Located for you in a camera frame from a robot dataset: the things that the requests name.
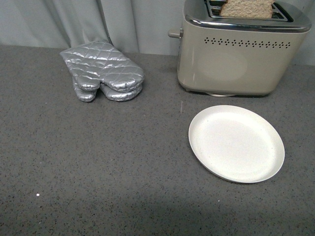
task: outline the bread slice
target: bread slice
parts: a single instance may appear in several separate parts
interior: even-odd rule
[[[271,18],[274,0],[227,0],[220,15],[235,18]]]

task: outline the toaster chrome top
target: toaster chrome top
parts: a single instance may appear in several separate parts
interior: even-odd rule
[[[225,0],[187,0],[184,18],[189,23],[203,28],[266,32],[303,33],[311,29],[309,18],[295,6],[277,1],[272,5],[270,19],[240,19],[219,15]]]

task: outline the toaster lever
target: toaster lever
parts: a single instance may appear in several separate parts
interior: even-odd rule
[[[167,34],[171,38],[181,38],[183,37],[184,32],[182,29],[170,29]]]

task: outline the oven mitt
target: oven mitt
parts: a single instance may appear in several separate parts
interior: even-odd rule
[[[142,89],[143,70],[105,40],[70,48],[60,55],[81,101],[93,101],[99,88],[113,101],[133,99]]]

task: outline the toaster vent hole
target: toaster vent hole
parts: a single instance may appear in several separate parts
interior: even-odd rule
[[[271,42],[271,41],[250,41],[250,40],[236,40],[236,39],[224,39],[224,38],[211,38],[206,37],[204,39],[206,44],[211,43],[213,45],[220,46],[239,46],[239,47],[251,47],[251,48],[289,48],[291,42]]]

